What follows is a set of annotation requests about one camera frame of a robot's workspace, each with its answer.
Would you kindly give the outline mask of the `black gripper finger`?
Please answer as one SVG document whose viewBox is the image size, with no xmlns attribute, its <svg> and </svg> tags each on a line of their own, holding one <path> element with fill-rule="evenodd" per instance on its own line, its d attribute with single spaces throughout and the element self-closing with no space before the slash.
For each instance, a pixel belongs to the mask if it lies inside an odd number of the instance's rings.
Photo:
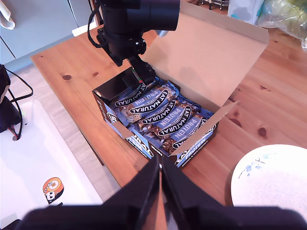
<svg viewBox="0 0 307 230">
<path fill-rule="evenodd" d="M 179 211 L 201 208 L 224 213 L 224 206 L 194 184 L 172 161 L 163 161 L 163 191 Z"/>
<path fill-rule="evenodd" d="M 104 206 L 135 207 L 140 211 L 150 208 L 159 191 L 159 169 L 158 157 L 149 160 L 128 184 L 104 203 Z"/>
<path fill-rule="evenodd" d="M 134 73 L 137 75 L 137 79 L 144 83 L 150 84 L 150 69 L 146 67 L 139 67 L 132 69 Z"/>
<path fill-rule="evenodd" d="M 141 66 L 140 78 L 144 83 L 152 83 L 155 77 L 156 72 L 149 64 Z"/>
</svg>

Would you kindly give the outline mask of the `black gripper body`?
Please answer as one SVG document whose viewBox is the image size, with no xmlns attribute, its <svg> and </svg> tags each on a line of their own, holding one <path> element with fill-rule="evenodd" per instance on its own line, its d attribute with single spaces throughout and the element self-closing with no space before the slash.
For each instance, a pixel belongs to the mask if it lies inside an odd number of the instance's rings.
<svg viewBox="0 0 307 230">
<path fill-rule="evenodd" d="M 123 60 L 136 58 L 143 55 L 147 44 L 141 36 L 120 36 L 117 39 L 108 38 L 109 56 L 118 66 L 122 66 Z"/>
</svg>

